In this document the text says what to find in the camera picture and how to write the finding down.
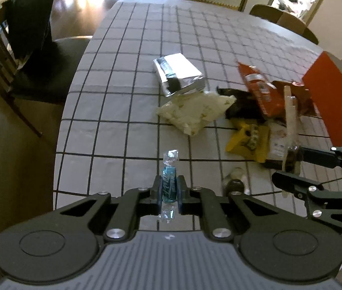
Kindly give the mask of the blue candy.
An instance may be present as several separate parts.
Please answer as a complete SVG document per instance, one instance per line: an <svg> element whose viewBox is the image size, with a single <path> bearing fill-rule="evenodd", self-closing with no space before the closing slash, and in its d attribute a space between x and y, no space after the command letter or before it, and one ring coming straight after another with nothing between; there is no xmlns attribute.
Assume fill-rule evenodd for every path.
<svg viewBox="0 0 342 290"><path fill-rule="evenodd" d="M177 209L176 162L178 157L179 152L177 149L168 150L163 156L160 218L162 222L167 224L172 222Z"/></svg>

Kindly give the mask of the white milk snack packet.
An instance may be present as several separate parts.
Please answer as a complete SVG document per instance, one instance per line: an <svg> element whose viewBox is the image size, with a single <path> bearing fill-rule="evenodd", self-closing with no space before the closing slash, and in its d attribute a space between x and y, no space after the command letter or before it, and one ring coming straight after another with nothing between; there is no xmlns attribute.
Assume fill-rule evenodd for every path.
<svg viewBox="0 0 342 290"><path fill-rule="evenodd" d="M269 136L269 160L282 160L286 148L287 130L284 125L276 122L268 122L270 129Z"/></svg>

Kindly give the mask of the light blue snack packet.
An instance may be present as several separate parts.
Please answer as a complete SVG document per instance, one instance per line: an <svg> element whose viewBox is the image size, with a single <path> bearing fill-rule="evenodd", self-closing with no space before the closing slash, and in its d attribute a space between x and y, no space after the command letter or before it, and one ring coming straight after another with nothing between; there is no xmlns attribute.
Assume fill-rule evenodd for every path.
<svg viewBox="0 0 342 290"><path fill-rule="evenodd" d="M297 101L292 96L289 85L284 87L285 116L286 116L286 145L282 169L291 174L299 175L301 164L298 160L299 143L297 136Z"/></svg>

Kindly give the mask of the yellow snack packet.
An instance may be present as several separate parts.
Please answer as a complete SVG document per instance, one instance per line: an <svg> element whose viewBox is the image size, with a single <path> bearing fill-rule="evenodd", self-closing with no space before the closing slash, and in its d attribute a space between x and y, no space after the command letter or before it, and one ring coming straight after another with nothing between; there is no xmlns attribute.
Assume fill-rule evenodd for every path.
<svg viewBox="0 0 342 290"><path fill-rule="evenodd" d="M247 160L264 163L269 154L270 128L256 121L232 119L235 132L228 141L225 151L242 156Z"/></svg>

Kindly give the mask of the pale white-green snack bag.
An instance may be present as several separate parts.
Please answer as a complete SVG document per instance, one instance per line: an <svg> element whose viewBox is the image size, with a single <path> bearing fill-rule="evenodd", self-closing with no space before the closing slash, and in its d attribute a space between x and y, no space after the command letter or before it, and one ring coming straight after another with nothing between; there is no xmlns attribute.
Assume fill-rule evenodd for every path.
<svg viewBox="0 0 342 290"><path fill-rule="evenodd" d="M236 102L233 95L216 92L193 92L172 98L157 109L157 115L184 134L195 136L209 123L216 121Z"/></svg>

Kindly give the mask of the small round chocolate candy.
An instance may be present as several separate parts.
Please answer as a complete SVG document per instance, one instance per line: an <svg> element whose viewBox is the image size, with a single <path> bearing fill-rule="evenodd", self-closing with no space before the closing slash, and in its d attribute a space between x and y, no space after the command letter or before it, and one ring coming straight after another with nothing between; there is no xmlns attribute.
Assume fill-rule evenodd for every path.
<svg viewBox="0 0 342 290"><path fill-rule="evenodd" d="M233 168L221 182L221 191L223 196L231 192L241 192L245 195L250 194L249 182L246 172L239 167Z"/></svg>

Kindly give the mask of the red cardboard box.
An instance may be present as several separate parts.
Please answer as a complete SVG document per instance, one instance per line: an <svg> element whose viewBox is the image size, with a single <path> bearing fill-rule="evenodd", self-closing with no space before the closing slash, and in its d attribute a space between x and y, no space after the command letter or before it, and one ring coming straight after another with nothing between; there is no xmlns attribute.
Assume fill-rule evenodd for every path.
<svg viewBox="0 0 342 290"><path fill-rule="evenodd" d="M331 142L342 146L342 61L323 51L302 81L311 93Z"/></svg>

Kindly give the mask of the dark red snack bag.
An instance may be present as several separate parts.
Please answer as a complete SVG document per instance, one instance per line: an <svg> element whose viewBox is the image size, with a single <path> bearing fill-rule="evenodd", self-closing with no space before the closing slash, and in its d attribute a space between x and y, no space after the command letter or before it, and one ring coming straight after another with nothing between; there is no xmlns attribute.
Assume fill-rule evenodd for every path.
<svg viewBox="0 0 342 290"><path fill-rule="evenodd" d="M289 86L292 96L297 100L297 111L300 115L316 116L311 93L303 83L286 80L274 80L272 84L277 88L279 94L284 95L284 87Z"/></svg>

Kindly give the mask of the bright red snack bag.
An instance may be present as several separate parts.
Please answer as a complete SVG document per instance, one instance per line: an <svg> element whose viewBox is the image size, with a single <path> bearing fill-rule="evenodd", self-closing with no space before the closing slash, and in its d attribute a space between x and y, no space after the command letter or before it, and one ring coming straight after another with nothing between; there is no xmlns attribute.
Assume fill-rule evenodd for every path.
<svg viewBox="0 0 342 290"><path fill-rule="evenodd" d="M256 66L238 62L238 72L266 118L279 118L284 115L283 95Z"/></svg>

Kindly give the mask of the dark seaweed snack pack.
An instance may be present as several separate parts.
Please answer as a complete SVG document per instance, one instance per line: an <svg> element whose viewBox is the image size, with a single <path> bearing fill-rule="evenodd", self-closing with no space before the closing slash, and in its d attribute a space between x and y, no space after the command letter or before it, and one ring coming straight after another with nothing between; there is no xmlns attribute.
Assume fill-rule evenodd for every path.
<svg viewBox="0 0 342 290"><path fill-rule="evenodd" d="M233 88L220 87L216 88L216 92L221 96L234 96L236 99L225 112L225 118L227 120L244 119L256 121L258 124L266 122L257 100L254 99L251 93Z"/></svg>

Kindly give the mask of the checkered tablecloth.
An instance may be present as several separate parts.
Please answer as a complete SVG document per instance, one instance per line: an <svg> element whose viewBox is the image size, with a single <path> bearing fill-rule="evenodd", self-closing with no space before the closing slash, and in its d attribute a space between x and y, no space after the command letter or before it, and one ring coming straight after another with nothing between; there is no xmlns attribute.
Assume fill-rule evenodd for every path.
<svg viewBox="0 0 342 290"><path fill-rule="evenodd" d="M182 0L122 0L104 18L75 72L60 125L53 206L94 194L118 197L152 185L165 156L190 187L220 194L228 177L253 197L300 216L304 203L283 194L272 171L226 150L234 134L224 116L212 119L206 92L246 91L238 65L268 81L300 81L320 47L254 16ZM160 107L197 94L199 131L177 128Z"/></svg>

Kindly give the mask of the silver foil packet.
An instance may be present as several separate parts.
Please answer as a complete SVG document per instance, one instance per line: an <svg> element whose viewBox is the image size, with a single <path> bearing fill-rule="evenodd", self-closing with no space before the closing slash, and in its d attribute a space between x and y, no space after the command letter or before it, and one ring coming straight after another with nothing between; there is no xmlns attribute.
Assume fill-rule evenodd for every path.
<svg viewBox="0 0 342 290"><path fill-rule="evenodd" d="M206 77L182 53L153 60L155 73L166 98L204 90Z"/></svg>

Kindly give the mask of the wooden chair far side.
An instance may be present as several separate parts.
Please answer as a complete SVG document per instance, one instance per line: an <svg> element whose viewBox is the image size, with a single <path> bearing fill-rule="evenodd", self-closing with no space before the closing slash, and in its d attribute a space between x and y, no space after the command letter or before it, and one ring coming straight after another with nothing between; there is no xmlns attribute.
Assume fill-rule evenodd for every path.
<svg viewBox="0 0 342 290"><path fill-rule="evenodd" d="M273 24L277 24L286 28L297 35L301 35L314 44L319 44L319 40L315 34L307 27L306 23L301 19L291 15L286 11L281 11L268 5L256 4L249 12L250 15L268 20Z"/></svg>

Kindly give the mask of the wooden chair with jacket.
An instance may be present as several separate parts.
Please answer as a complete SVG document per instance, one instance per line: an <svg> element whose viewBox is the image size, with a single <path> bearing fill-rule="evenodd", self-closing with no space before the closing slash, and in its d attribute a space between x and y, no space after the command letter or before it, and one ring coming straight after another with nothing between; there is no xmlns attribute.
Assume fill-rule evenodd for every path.
<svg viewBox="0 0 342 290"><path fill-rule="evenodd" d="M0 96L37 135L17 100L64 105L89 35L53 39L54 0L8 0L0 8Z"/></svg>

